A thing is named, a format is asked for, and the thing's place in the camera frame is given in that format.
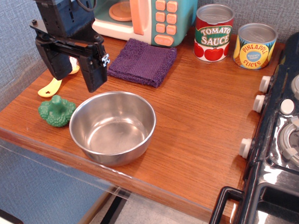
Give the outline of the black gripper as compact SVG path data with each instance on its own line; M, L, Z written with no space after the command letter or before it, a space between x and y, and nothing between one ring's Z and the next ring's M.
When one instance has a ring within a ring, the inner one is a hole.
M107 81L107 53L103 38L93 28L97 0L33 0L36 2L47 33L54 37L73 38L99 43L79 55L79 64L89 92ZM72 71L70 58L56 43L35 40L38 52L52 76L61 80Z

